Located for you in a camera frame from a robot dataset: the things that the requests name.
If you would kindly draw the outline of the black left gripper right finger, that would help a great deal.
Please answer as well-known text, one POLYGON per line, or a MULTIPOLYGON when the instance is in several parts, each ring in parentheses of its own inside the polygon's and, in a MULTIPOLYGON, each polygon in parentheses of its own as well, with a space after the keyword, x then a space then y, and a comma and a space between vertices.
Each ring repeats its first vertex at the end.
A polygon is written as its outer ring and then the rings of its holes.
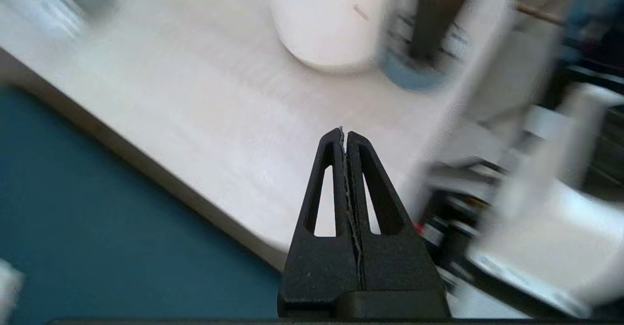
POLYGON ((450 318, 445 285, 372 143, 350 132, 346 154, 360 253, 346 318, 450 318))

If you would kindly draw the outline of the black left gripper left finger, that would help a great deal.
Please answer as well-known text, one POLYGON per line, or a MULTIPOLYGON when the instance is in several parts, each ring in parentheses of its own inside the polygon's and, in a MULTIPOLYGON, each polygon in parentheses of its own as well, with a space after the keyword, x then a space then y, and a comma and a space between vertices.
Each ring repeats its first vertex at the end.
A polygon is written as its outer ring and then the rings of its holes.
POLYGON ((360 288, 354 218, 346 179, 345 134, 335 128, 318 144, 278 291, 281 318, 334 318, 337 299, 360 288), (332 174, 335 236, 316 236, 325 171, 332 174))

